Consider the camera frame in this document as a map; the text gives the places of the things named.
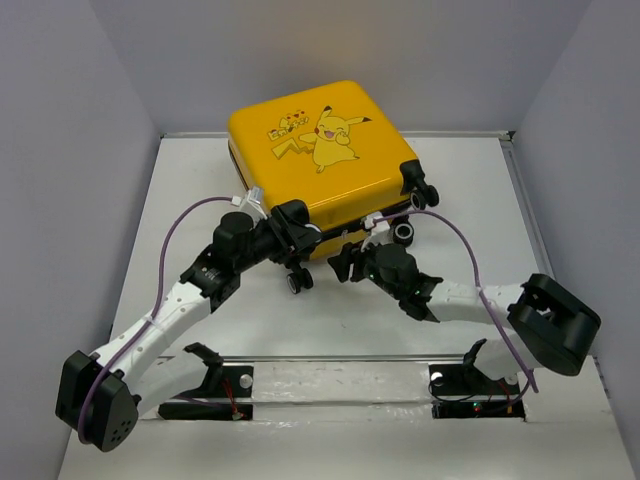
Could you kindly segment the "yellow hard-shell suitcase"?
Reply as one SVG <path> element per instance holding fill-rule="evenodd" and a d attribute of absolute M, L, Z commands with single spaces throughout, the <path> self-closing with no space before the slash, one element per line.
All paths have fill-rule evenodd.
<path fill-rule="evenodd" d="M 418 155 L 369 94 L 342 80 L 234 112 L 228 148 L 246 189 L 271 210 L 305 203 L 324 234 L 318 258 L 364 239 L 370 214 L 404 214 L 439 202 Z"/>

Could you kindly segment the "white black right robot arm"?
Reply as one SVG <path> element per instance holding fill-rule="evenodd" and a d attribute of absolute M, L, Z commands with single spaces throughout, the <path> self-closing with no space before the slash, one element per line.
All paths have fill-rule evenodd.
<path fill-rule="evenodd" d="M 462 384 L 482 392 L 496 380 L 547 369 L 580 373 L 602 320 L 548 275 L 522 284 L 481 287 L 430 276 L 398 244 L 361 247 L 347 243 L 328 263 L 340 282 L 368 280 L 417 321 L 487 324 L 498 339 L 481 339 L 465 354 Z"/>

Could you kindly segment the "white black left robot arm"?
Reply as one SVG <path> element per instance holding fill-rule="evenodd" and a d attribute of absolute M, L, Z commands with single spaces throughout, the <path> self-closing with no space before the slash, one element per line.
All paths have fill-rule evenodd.
<path fill-rule="evenodd" d="M 134 387 L 186 331 L 214 313 L 240 287 L 241 275 L 269 260 L 289 267 L 309 258 L 322 239 L 306 204 L 290 200 L 260 220 L 239 209 L 224 214 L 212 241 L 151 311 L 120 337 L 63 363 L 56 416 L 78 440 L 102 452 L 119 446 L 135 426 L 144 400 Z"/>

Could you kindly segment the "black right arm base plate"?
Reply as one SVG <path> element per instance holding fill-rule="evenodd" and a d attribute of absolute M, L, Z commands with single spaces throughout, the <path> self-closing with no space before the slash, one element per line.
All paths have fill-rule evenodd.
<path fill-rule="evenodd" d="M 522 419 L 524 389 L 505 379 L 491 380 L 476 368 L 477 356 L 487 342 L 475 342 L 460 363 L 429 367 L 427 388 L 434 419 Z"/>

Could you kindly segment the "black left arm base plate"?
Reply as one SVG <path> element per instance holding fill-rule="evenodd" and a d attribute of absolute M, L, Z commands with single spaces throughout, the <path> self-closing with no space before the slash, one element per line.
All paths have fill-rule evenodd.
<path fill-rule="evenodd" d="M 254 366 L 228 363 L 218 352 L 198 342 L 187 345 L 183 351 L 198 358 L 198 366 L 205 367 L 202 382 L 160 404 L 158 417 L 183 421 L 251 421 Z"/>

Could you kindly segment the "metal table edge rail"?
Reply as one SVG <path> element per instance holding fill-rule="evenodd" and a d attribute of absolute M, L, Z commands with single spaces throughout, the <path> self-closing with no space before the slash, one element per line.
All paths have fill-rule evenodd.
<path fill-rule="evenodd" d="M 525 186 L 524 177 L 519 168 L 513 140 L 514 134 L 514 131 L 502 132 L 499 136 L 499 143 L 515 191 L 519 209 L 524 220 L 527 236 L 532 245 L 536 264 L 542 273 L 554 277 L 555 274 L 548 256 L 542 232 Z"/>

